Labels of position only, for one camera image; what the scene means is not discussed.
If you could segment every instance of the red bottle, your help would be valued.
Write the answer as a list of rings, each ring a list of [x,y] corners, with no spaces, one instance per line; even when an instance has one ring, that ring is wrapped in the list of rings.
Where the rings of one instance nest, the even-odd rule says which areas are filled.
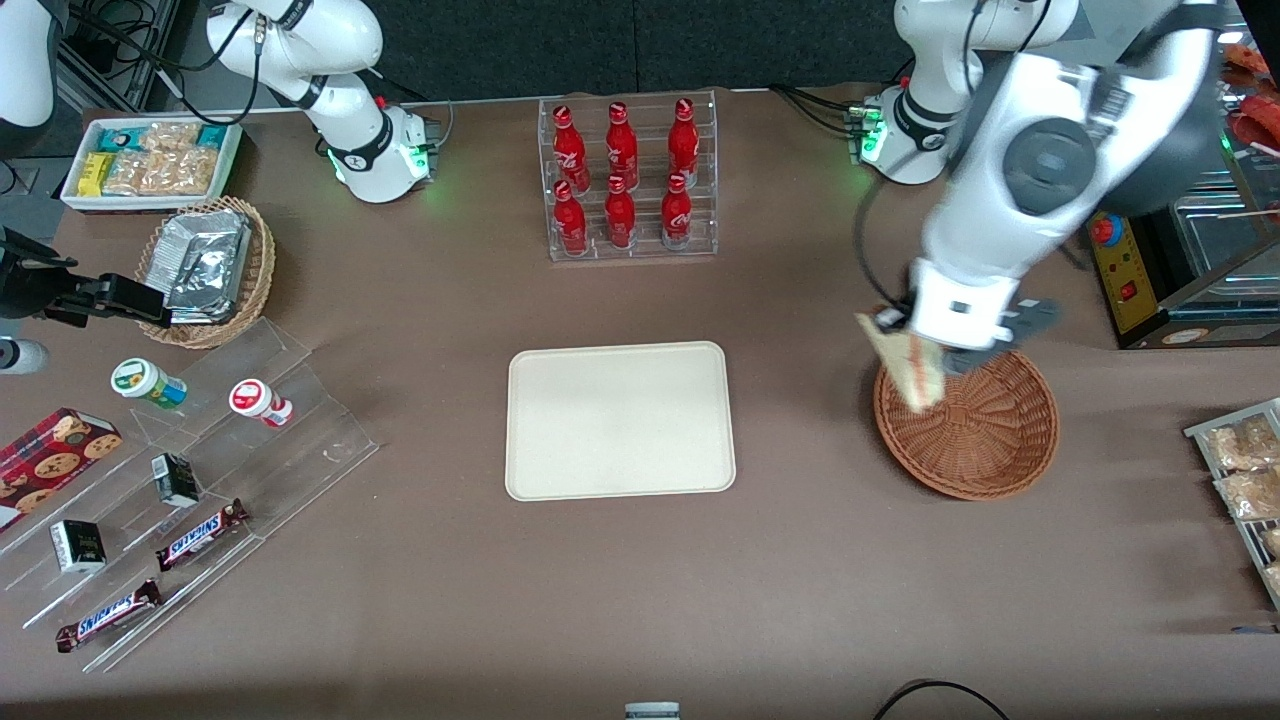
[[[676,124],[667,135],[671,173],[685,176],[685,188],[698,184],[698,126],[694,124],[694,102],[687,97],[676,101]]]
[[[609,219],[609,242],[620,250],[631,247],[636,233],[636,204],[627,192],[627,181],[617,173],[609,176],[604,215]]]
[[[667,178],[667,196],[662,199],[662,243],[667,250],[689,247],[689,219],[694,204],[685,192],[685,176],[672,173]]]
[[[609,149],[609,172],[621,174],[627,181],[627,190],[635,190],[640,184],[640,150],[636,131],[627,122],[627,106],[622,102],[609,104],[609,132],[604,136],[604,146]]]
[[[556,232],[561,237],[564,252],[577,258],[586,254],[586,213],[573,199],[568,182],[556,181]]]
[[[561,177],[568,181],[573,192],[582,195],[591,187],[591,172],[586,169],[586,143],[582,133],[573,127],[573,114],[564,105],[552,110],[556,123],[556,164],[561,167]]]

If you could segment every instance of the acrylic display stand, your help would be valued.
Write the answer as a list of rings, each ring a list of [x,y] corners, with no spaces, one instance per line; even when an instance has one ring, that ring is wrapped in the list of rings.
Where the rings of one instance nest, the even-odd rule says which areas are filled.
[[[662,245],[662,199],[667,195],[669,156],[667,135],[676,122],[676,101],[687,97],[694,102],[694,123],[698,126],[698,184],[689,190],[692,218],[689,223],[689,246],[672,251]],[[620,250],[609,242],[604,218],[604,200],[609,196],[609,160],[604,147],[604,135],[609,129],[609,104],[626,102],[631,128],[640,145],[640,184],[631,191],[636,204],[635,243]],[[573,113],[573,126],[586,143],[586,167],[591,172],[590,188],[577,196],[586,211],[586,255],[570,256],[556,232],[556,197],[552,186],[561,179],[556,164],[556,124],[552,110],[566,105]],[[716,94],[663,92],[650,95],[616,95],[611,97],[559,97],[538,104],[538,155],[543,165],[543,201],[547,206],[547,237],[552,260],[628,260],[668,259],[689,255],[714,255],[719,250],[716,200],[719,193],[718,126],[716,122]]]
[[[0,536],[4,602],[23,626],[47,635],[156,578],[165,603],[122,629],[108,629],[69,657],[86,673],[110,670],[204,591],[372,455],[378,446],[351,413],[329,396],[306,364],[310,351],[260,319],[230,343],[183,373],[187,400],[174,411],[138,402],[124,445],[84,477]],[[259,378],[293,401],[284,428],[230,411],[227,396],[242,379]],[[195,507],[160,502],[151,459],[184,456],[201,488]],[[239,498],[251,518],[192,561],[160,573],[155,551]],[[99,525],[108,565],[93,574],[61,573],[49,536],[51,523]]]

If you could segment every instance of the wicker basket with foil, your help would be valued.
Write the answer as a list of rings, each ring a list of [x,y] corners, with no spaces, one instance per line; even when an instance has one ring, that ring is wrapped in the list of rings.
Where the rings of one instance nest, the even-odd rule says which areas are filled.
[[[275,270],[275,240],[271,237],[271,229],[266,227],[262,217],[252,205],[237,197],[224,196],[210,202],[183,208],[178,210],[177,215],[211,213],[215,210],[243,213],[252,225],[248,258],[244,261],[239,296],[236,302],[236,315],[230,320],[218,325],[173,325],[170,328],[157,328],[146,323],[138,323],[142,327],[142,332],[151,340],[188,350],[209,350],[230,342],[262,315],[268,295],[271,291],[271,273]],[[157,227],[151,233],[151,241],[142,251],[142,261],[138,263],[138,269],[133,273],[133,278],[138,282],[145,281],[147,269],[151,266],[151,256],[160,238],[161,227]]]
[[[946,380],[941,402],[913,413],[882,366],[876,424],[890,452],[931,488],[961,500],[1025,491],[1053,461],[1059,414],[1039,370],[1020,352]]]

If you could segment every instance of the foil container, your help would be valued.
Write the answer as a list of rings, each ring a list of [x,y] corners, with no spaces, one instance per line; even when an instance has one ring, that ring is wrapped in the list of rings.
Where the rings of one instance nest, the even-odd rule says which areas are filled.
[[[236,315],[252,232],[236,210],[165,222],[143,283],[165,295],[174,324],[220,324]]]

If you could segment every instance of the yellow panel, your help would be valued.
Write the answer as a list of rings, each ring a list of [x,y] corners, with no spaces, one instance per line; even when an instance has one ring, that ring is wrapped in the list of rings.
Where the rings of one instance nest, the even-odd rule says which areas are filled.
[[[1097,223],[1107,219],[1119,222],[1123,227],[1119,242],[1110,247],[1097,242],[1092,232]],[[1087,229],[1091,231],[1089,237],[1093,240],[1093,256],[1098,260],[1102,288],[1111,305],[1111,315],[1120,332],[1126,333],[1152,318],[1160,307],[1151,279],[1147,277],[1147,268],[1142,264],[1138,243],[1133,238],[1133,228],[1129,227],[1129,220],[1119,215],[1098,213],[1089,220]],[[1125,299],[1126,286],[1128,299]]]

